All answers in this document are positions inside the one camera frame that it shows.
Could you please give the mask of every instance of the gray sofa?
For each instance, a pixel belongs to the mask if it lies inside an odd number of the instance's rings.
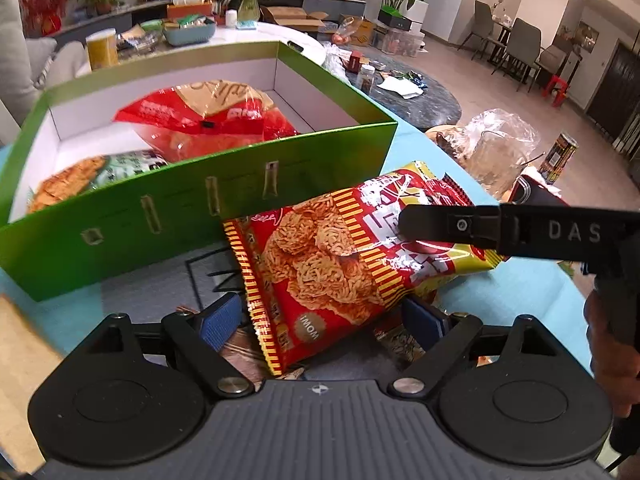
[[[44,89],[75,78],[86,64],[82,43],[58,52],[56,45],[52,38],[25,40],[18,0],[0,0],[0,145],[15,140]]]

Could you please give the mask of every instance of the person's hand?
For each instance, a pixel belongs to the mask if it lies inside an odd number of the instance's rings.
[[[596,382],[609,396],[614,415],[627,417],[631,406],[640,403],[640,354],[609,333],[607,315],[595,291],[584,303],[584,319],[589,324],[587,339]]]

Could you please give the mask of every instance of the door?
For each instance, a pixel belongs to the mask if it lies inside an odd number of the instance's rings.
[[[619,43],[587,115],[613,142],[640,100],[640,60]]]

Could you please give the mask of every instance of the blue basket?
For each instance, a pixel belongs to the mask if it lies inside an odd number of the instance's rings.
[[[197,27],[165,28],[164,37],[171,46],[185,46],[209,41],[216,33],[216,23],[206,23]]]

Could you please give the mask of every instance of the red stool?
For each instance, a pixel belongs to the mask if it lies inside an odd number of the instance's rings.
[[[542,97],[546,97],[549,93],[556,88],[558,85],[558,93],[556,94],[556,98],[554,99],[551,105],[553,107],[559,107],[562,104],[562,101],[566,99],[566,90],[569,88],[569,83],[562,79],[560,76],[553,75],[551,76],[551,80],[549,84],[546,85],[546,88],[542,91]]]

